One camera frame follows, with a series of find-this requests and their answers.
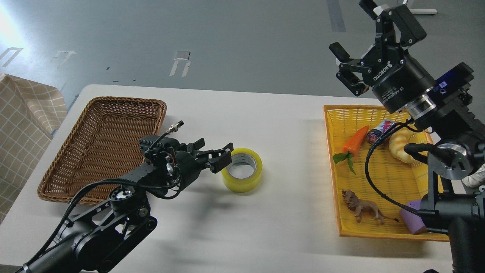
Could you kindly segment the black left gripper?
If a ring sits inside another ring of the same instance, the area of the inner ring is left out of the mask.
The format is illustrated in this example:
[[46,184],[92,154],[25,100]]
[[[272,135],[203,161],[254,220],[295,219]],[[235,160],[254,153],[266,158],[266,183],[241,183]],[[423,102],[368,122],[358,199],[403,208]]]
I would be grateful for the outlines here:
[[232,142],[218,150],[200,151],[204,146],[205,140],[200,138],[175,152],[176,166],[181,176],[179,191],[185,190],[192,182],[198,179],[201,171],[204,169],[209,169],[212,173],[218,173],[232,162],[232,151],[234,150]]

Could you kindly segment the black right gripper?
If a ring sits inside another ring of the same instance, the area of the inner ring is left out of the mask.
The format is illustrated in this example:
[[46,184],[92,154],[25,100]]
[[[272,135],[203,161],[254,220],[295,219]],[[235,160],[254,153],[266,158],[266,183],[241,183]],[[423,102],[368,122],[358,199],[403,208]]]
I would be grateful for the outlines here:
[[[389,113],[400,111],[408,103],[435,86],[435,79],[412,57],[412,45],[424,40],[427,33],[406,5],[390,8],[378,6],[373,0],[361,0],[359,6],[375,21],[376,41],[367,50],[363,62],[351,58],[339,42],[329,45],[336,57],[336,78],[354,96],[372,88],[376,98]],[[378,41],[386,48],[378,54]]]

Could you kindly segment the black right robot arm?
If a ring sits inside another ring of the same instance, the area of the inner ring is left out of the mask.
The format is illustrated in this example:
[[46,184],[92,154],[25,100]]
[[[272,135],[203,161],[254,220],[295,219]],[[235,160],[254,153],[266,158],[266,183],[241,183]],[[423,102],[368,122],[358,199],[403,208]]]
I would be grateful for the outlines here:
[[[473,70],[460,63],[434,79],[408,52],[426,32],[407,5],[378,6],[361,0],[360,7],[375,21],[375,42],[359,59],[335,42],[329,45],[338,60],[336,77],[355,96],[371,89],[389,113],[405,110],[407,122],[390,127],[371,146],[365,160],[369,185],[383,198],[423,220],[427,230],[449,237],[454,273],[484,272],[484,193],[456,194],[452,181],[470,176],[484,164],[484,124],[469,111]],[[431,128],[436,144],[410,143],[407,154],[428,167],[428,193],[419,210],[398,203],[371,181],[371,154],[390,135],[414,123],[418,131]]]

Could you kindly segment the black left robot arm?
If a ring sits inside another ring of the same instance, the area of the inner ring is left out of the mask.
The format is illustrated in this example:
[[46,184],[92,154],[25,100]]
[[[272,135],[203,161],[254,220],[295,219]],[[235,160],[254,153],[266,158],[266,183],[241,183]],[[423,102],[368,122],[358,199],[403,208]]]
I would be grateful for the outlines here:
[[204,138],[181,143],[169,134],[140,139],[144,163],[118,178],[81,188],[69,202],[61,221],[18,273],[107,273],[157,226],[147,194],[172,200],[198,179],[201,171],[222,171],[232,162],[233,143],[202,151]]

